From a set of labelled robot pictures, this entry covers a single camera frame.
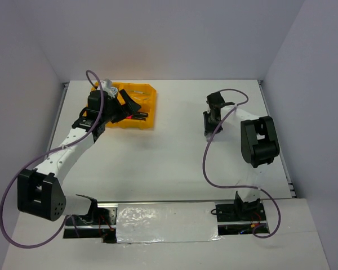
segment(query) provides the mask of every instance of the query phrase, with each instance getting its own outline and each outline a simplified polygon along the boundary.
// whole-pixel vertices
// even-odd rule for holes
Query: black mounting bracket
[[[66,198],[53,173],[45,175],[24,169],[17,178],[17,208],[50,221],[61,217]]]
[[[239,196],[238,191],[235,193],[234,199],[234,212],[239,219],[245,218],[248,214],[253,212],[259,212],[260,210],[260,199],[256,199],[252,202],[244,202]]]
[[[241,150],[246,163],[254,168],[270,164],[279,155],[279,142],[270,116],[241,122]]]

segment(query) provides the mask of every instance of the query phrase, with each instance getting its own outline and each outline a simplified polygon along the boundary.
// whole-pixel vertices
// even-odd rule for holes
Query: white wall
[[[16,171],[45,150],[62,89],[18,14],[12,0],[0,0],[0,199]],[[4,213],[10,234],[19,213],[15,192]],[[0,232],[0,269],[7,247]]]
[[[338,269],[338,0],[306,0],[264,79],[297,193]]]
[[[15,0],[61,81],[262,79],[304,0]]]

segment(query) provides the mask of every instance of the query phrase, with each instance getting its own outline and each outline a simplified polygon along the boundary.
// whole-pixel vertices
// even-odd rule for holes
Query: white tabletop
[[[157,90],[153,130],[110,129],[76,163],[67,175],[65,194],[83,194],[99,201],[220,200],[233,199],[233,190],[206,183],[201,163],[206,139],[203,111],[206,96],[223,88],[248,94],[242,109],[267,115],[256,80],[140,80]],[[87,81],[71,81],[52,146],[61,144],[85,106]],[[240,102],[239,93],[223,93],[226,101]],[[227,126],[210,148],[209,177],[218,184],[246,184],[246,168],[239,142],[228,142]],[[275,198],[291,198],[281,159],[268,166],[257,183]]]
[[[157,91],[154,130],[108,129],[77,162],[64,182],[66,194],[85,194],[99,201],[218,200],[233,193],[209,186],[203,179],[201,159],[206,145],[203,116],[206,96],[222,88],[246,92],[250,101],[243,109],[266,115],[258,84],[254,80],[137,81]],[[87,82],[70,82],[53,146],[62,142],[86,103]],[[224,93],[227,101],[242,96]],[[241,158],[225,140],[213,143],[208,173],[217,183],[233,184],[232,163]],[[290,198],[280,158],[268,166],[260,183],[276,198]],[[102,244],[99,239],[63,239],[33,250],[10,246],[3,269],[316,269],[328,270],[317,230],[306,201],[278,200],[282,226],[270,239],[253,235],[228,235],[219,241],[162,244]],[[273,203],[264,201],[269,229],[277,223]],[[49,222],[20,213],[13,238],[36,244],[50,237],[60,221]]]
[[[192,243],[103,244],[99,239],[63,239],[32,250],[10,246],[4,270],[172,270],[256,269],[329,270],[312,216],[304,199],[278,200],[282,226],[273,237],[227,235],[221,240]],[[264,201],[269,229],[277,222],[273,203]],[[36,244],[61,222],[21,213],[14,239]]]

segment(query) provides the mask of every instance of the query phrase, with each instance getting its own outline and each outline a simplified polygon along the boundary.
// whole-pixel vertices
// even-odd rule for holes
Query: red wire
[[[258,214],[257,212],[254,212],[254,214],[256,214],[259,217],[259,223],[260,223],[261,222],[261,216],[260,216],[260,214]]]
[[[109,225],[109,223],[105,220],[105,218],[102,215],[100,215],[100,216],[103,219],[103,221],[106,223],[106,225],[109,226],[110,230],[113,231],[114,229]]]

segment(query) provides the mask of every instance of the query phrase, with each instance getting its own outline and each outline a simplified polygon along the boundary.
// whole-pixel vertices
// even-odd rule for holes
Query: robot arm
[[[119,91],[125,103],[117,99],[118,90],[111,87],[111,81],[104,80],[104,107],[98,124],[86,138],[75,145],[66,145],[82,138],[92,128],[100,110],[100,91],[92,91],[79,118],[74,122],[66,139],[62,142],[62,150],[48,156],[45,161],[33,170],[24,169],[17,178],[17,208],[29,214],[57,220],[61,215],[93,215],[97,210],[97,201],[87,196],[65,196],[61,185],[67,173],[77,160],[88,150],[105,131],[108,122],[119,122],[141,107],[135,103],[125,90]]]
[[[209,105],[204,115],[204,135],[209,139],[217,125],[221,122],[221,110],[225,114],[235,106],[234,102],[225,102],[220,92],[207,96]],[[241,130],[241,152],[246,163],[253,168],[262,164],[270,164],[279,155],[279,142],[273,119],[270,116],[259,117],[237,108],[230,123]]]

